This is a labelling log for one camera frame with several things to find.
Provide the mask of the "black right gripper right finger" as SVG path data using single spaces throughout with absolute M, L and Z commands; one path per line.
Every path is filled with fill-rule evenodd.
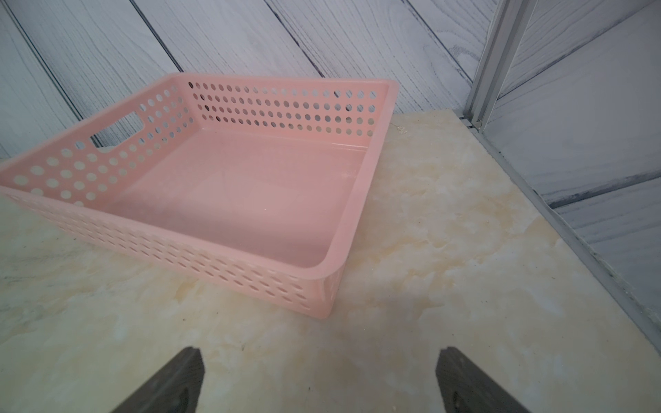
M 442 349 L 436 377 L 446 412 L 524 412 L 528 409 L 456 347 Z

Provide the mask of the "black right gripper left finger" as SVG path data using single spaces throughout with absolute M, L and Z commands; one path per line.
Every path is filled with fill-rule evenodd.
M 204 375 L 201 350 L 186 347 L 113 412 L 195 412 Z

